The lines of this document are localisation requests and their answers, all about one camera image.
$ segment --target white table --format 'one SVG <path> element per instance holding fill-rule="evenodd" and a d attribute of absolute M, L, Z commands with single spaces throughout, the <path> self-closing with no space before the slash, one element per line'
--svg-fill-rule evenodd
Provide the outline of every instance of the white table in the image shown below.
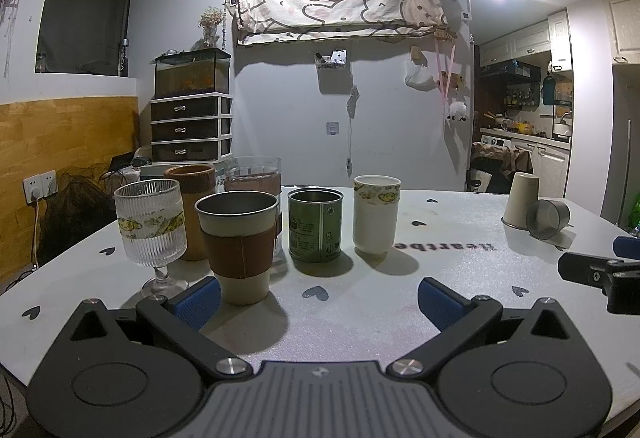
<path fill-rule="evenodd" d="M 284 188 L 283 198 L 291 189 Z M 506 196 L 402 191 L 396 245 L 407 248 L 393 248 L 385 261 L 376 263 L 354 251 L 352 191 L 340 190 L 340 258 L 326 264 L 294 264 L 286 252 L 284 202 L 286 258 L 271 271 L 271 293 L 254 306 L 223 304 L 202 329 L 205 335 L 254 368 L 262 360 L 372 358 L 384 368 L 438 332 L 418 309 L 417 287 L 423 277 L 433 276 L 467 298 L 489 294 L 505 307 L 529 308 L 537 298 L 551 296 L 574 321 L 611 382 L 613 405 L 604 432 L 638 410 L 640 378 L 632 370 L 640 369 L 640 318 L 609 314 L 599 290 L 561 280 L 561 251 L 500 222 Z M 573 252 L 614 257 L 613 239 L 624 232 L 567 204 L 572 226 L 564 230 L 561 243 Z M 426 225 L 414 226 L 413 221 Z M 439 249 L 431 250 L 428 243 Z M 443 243 L 448 248 L 440 248 Z M 480 243 L 494 250 L 483 250 Z M 109 247 L 115 247 L 110 256 L 100 253 Z M 177 262 L 171 270 L 193 282 L 208 273 L 208 266 L 206 261 Z M 81 300 L 97 297 L 109 308 L 134 306 L 141 298 L 140 287 L 152 276 L 152 269 L 127 260 L 116 223 L 105 227 L 0 296 L 0 363 L 27 385 Z M 329 299 L 302 296 L 315 286 L 323 287 Z M 513 286 L 529 292 L 518 297 Z M 37 318 L 21 316 L 33 306 L 41 307 Z"/>

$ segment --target white cabinet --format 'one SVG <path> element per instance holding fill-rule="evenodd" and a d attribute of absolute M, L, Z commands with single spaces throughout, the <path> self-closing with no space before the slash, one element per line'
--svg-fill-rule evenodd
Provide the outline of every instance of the white cabinet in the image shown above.
<path fill-rule="evenodd" d="M 571 62 L 571 38 L 569 37 L 569 18 L 566 10 L 552 15 L 548 19 L 551 37 L 551 64 L 555 72 L 573 69 Z"/>
<path fill-rule="evenodd" d="M 551 50 L 549 25 L 544 21 L 511 34 L 513 39 L 513 58 Z"/>
<path fill-rule="evenodd" d="M 524 140 L 511 140 L 513 147 L 529 151 L 533 174 L 540 178 L 541 198 L 563 198 L 569 171 L 569 151 Z"/>
<path fill-rule="evenodd" d="M 510 36 L 500 37 L 480 47 L 480 65 L 500 63 L 513 59 Z"/>
<path fill-rule="evenodd" d="M 640 63 L 640 0 L 603 0 L 611 55 L 617 64 Z"/>

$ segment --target glass stem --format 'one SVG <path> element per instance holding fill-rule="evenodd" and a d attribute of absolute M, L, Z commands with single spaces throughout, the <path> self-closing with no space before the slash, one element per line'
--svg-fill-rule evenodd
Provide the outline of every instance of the glass stem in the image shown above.
<path fill-rule="evenodd" d="M 169 282 L 169 272 L 165 266 L 159 266 L 154 270 L 156 271 L 156 282 L 162 284 Z"/>

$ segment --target white wall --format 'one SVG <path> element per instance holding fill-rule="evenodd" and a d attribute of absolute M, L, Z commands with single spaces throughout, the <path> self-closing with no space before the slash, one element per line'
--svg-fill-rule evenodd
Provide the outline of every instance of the white wall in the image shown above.
<path fill-rule="evenodd" d="M 44 0 L 20 0 L 11 48 L 9 76 L 4 78 L 7 23 L 0 29 L 0 104 L 44 98 L 136 95 L 134 79 L 109 76 L 36 74 L 35 58 Z"/>
<path fill-rule="evenodd" d="M 602 0 L 567 7 L 574 59 L 574 134 L 565 197 L 600 215 L 613 126 L 613 73 Z"/>
<path fill-rule="evenodd" d="M 168 49 L 188 50 L 202 36 L 200 14 L 222 2 L 132 0 L 129 68 L 138 80 L 140 110 L 145 110 L 143 140 L 149 140 L 148 103 L 154 85 L 149 61 Z M 464 10 L 466 2 L 458 0 Z M 463 24 L 454 71 L 462 71 L 469 82 L 472 55 L 467 40 L 468 26 Z M 446 129 L 443 140 L 439 92 L 419 92 L 404 84 L 411 44 L 429 51 L 429 68 L 436 74 L 432 38 L 398 44 L 365 39 L 234 49 L 229 24 L 226 49 L 234 55 L 235 71 L 230 83 L 235 97 L 234 154 L 280 156 L 286 183 L 350 185 L 345 164 L 351 78 L 348 72 L 323 73 L 320 85 L 313 60 L 318 50 L 328 54 L 346 46 L 353 83 L 360 91 L 353 121 L 353 175 L 391 174 L 408 188 L 461 190 L 471 122 L 457 123 L 455 131 Z M 340 133 L 327 136 L 326 122 L 333 121 L 340 123 Z"/>

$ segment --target blue gripper pad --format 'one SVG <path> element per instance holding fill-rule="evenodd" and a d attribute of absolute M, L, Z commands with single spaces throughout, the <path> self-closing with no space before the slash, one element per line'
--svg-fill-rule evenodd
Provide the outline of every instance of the blue gripper pad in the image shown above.
<path fill-rule="evenodd" d="M 215 277 L 205 277 L 169 299 L 164 306 L 182 322 L 199 330 L 218 311 L 221 299 L 218 280 Z"/>
<path fill-rule="evenodd" d="M 418 306 L 422 314 L 441 332 L 462 319 L 472 308 L 468 299 L 433 277 L 425 277 L 418 285 Z"/>
<path fill-rule="evenodd" d="M 618 236 L 613 240 L 613 253 L 619 258 L 640 259 L 640 240 L 629 236 Z"/>

